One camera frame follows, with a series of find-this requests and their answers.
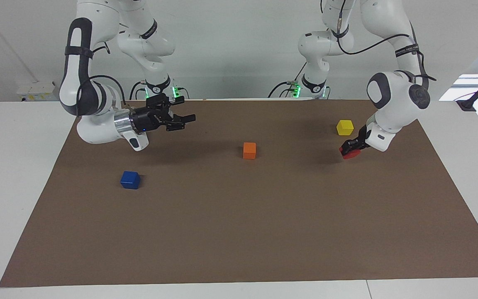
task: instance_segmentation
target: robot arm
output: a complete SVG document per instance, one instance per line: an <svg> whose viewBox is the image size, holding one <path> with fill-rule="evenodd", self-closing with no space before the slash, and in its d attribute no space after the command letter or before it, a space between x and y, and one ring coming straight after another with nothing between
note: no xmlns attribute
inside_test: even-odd
<svg viewBox="0 0 478 299"><path fill-rule="evenodd" d="M349 30L349 17L356 0L350 0L343 9L343 0L327 1L322 20L328 30L304 34L298 41L298 50L305 57L306 65L301 79L303 91L313 98L321 98L326 89L326 80L329 73L327 56L343 55L338 46L340 41L344 49L351 50L354 37Z"/></svg>
<svg viewBox="0 0 478 299"><path fill-rule="evenodd" d="M320 98L329 72L327 56L349 54L354 39L349 16L356 0L328 1L322 16L327 32L311 32L300 38L298 49L306 58L302 83L314 98ZM398 70L374 75L368 82L368 97L377 108L354 140L347 140L340 151L345 159L360 150L374 147L386 151L404 126L417 119L430 104L429 79L423 66L412 25L401 0L360 0L364 27L394 47Z"/></svg>
<svg viewBox="0 0 478 299"><path fill-rule="evenodd" d="M340 151L345 159L367 147L386 151L396 134L429 106L427 89L429 80L434 80L425 72L423 55L401 0L361 0L361 13L364 27L373 34L384 39L404 36L389 40L399 70L375 74L368 82L368 97L378 111L357 138L344 142Z"/></svg>
<svg viewBox="0 0 478 299"><path fill-rule="evenodd" d="M146 107L136 110L121 108L124 99L115 89L89 77L94 54L91 49L117 36L120 15L129 28L121 32L119 45L143 68L151 95ZM77 18L68 34L60 99L65 110L82 116L77 125L80 137L91 144L124 138L135 151L141 151L149 144L147 131L161 125L169 131L179 130L195 121L194 115L179 117L169 110L184 102L182 97L175 97L172 88L169 91L171 79L159 59L173 51L174 42L158 28L146 10L145 0L78 0Z"/></svg>

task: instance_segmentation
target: table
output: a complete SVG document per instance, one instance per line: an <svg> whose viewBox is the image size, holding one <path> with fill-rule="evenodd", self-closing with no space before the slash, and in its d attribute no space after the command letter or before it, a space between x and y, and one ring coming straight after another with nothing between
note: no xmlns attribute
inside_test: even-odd
<svg viewBox="0 0 478 299"><path fill-rule="evenodd" d="M478 221L478 116L433 103L419 119ZM0 277L74 121L58 103L0 103ZM478 278L0 289L0 297L471 298Z"/></svg>

